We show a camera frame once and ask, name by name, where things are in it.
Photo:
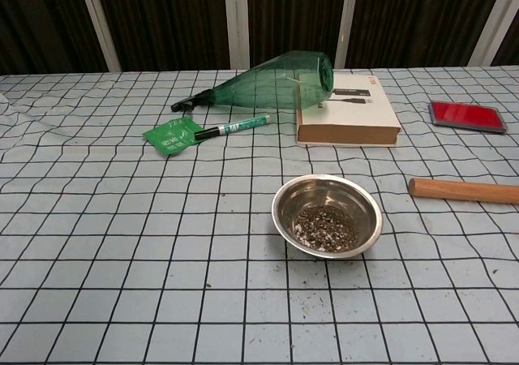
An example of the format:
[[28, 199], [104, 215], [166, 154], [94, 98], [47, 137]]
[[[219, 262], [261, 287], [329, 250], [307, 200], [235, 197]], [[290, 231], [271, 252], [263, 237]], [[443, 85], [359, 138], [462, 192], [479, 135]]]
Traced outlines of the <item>wooden rolling pin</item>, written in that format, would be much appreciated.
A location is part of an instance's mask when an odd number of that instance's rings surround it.
[[512, 185], [412, 178], [408, 190], [412, 196], [424, 198], [519, 204], [519, 186]]

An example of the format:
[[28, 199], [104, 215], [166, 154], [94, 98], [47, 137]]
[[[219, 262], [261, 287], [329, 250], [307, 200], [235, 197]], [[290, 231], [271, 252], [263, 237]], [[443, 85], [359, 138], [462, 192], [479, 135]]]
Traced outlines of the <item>stainless steel bowl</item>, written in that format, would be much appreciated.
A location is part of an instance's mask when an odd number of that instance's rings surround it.
[[[293, 234], [296, 216], [305, 208], [332, 205], [350, 215], [359, 230], [357, 246], [338, 253], [316, 251], [302, 245]], [[358, 184], [329, 174], [308, 174], [285, 183], [272, 201], [272, 220], [282, 237], [311, 256], [328, 260], [361, 255], [379, 239], [383, 219], [375, 199]]]

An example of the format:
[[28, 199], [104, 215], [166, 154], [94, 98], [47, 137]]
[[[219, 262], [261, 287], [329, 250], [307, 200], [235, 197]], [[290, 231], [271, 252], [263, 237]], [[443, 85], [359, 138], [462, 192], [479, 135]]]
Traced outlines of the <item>green marker pen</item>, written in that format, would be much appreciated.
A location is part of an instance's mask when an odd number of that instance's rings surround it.
[[221, 135], [228, 135], [228, 134], [232, 134], [232, 133], [238, 132], [238, 131], [244, 131], [244, 130], [249, 130], [249, 129], [253, 129], [256, 127], [261, 127], [261, 126], [269, 124], [270, 119], [271, 119], [270, 116], [265, 114], [265, 115], [256, 116], [254, 118], [245, 119], [240, 122], [228, 123], [225, 125], [212, 127], [210, 129], [197, 131], [195, 133], [195, 140], [203, 141], [203, 140], [211, 139], [211, 138], [218, 137]]

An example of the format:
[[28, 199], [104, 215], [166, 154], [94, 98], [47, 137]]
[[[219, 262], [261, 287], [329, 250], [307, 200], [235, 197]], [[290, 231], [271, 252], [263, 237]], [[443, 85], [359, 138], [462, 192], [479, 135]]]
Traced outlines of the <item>green plastic spray bottle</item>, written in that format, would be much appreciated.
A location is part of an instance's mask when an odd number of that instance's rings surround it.
[[198, 105], [299, 110], [326, 101], [333, 92], [333, 67], [327, 54], [290, 51], [171, 105], [173, 112]]

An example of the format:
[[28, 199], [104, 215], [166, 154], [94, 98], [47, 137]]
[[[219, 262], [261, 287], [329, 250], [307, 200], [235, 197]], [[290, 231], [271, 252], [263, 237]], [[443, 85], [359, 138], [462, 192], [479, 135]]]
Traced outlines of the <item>crushed nut pieces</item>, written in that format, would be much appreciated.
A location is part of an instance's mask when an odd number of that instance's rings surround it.
[[305, 247], [338, 253], [357, 246], [359, 230], [343, 210], [321, 205], [305, 208], [296, 216], [293, 234]]

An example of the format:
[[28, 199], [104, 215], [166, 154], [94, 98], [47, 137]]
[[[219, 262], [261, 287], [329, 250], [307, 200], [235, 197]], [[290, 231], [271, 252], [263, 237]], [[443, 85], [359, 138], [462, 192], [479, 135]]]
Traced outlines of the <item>green tea packet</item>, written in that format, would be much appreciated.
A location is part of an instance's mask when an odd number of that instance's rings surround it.
[[176, 155], [197, 144], [195, 133], [202, 130], [191, 118], [182, 117], [145, 131], [143, 137], [161, 154]]

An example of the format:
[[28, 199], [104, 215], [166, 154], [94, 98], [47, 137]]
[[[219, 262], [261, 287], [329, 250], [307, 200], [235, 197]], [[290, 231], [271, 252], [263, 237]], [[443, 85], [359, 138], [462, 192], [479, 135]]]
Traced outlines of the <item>blue checkered tablecloth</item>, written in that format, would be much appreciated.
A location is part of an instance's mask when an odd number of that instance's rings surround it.
[[[299, 146], [292, 113], [163, 157], [143, 133], [231, 71], [0, 75], [0, 365], [519, 365], [519, 206], [416, 199], [412, 178], [519, 185], [519, 66], [375, 69], [393, 148]], [[495, 108], [505, 134], [438, 126]], [[317, 260], [276, 191], [334, 174], [379, 241]]]

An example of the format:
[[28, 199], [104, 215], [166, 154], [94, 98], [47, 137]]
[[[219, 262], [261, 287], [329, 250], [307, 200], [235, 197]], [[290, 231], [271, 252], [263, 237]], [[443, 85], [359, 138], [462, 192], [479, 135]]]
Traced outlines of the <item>red ink pad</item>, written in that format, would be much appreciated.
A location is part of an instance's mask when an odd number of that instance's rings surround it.
[[505, 134], [508, 130], [499, 111], [492, 107], [459, 102], [432, 101], [431, 122], [438, 126]]

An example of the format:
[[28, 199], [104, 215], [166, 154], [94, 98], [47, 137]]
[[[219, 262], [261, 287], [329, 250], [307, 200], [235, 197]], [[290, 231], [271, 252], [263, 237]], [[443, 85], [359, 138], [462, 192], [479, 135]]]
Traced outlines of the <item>white partition post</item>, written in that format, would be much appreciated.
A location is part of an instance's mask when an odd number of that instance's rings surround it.
[[354, 21], [355, 5], [356, 0], [344, 0], [343, 2], [341, 22], [337, 39], [337, 49], [334, 60], [335, 69], [343, 69], [346, 64], [351, 28]]
[[225, 0], [230, 68], [247, 70], [250, 62], [248, 0]]
[[519, 0], [495, 0], [478, 42], [468, 61], [468, 67], [488, 67], [519, 12]]
[[121, 72], [118, 53], [101, 0], [84, 0], [109, 72]]

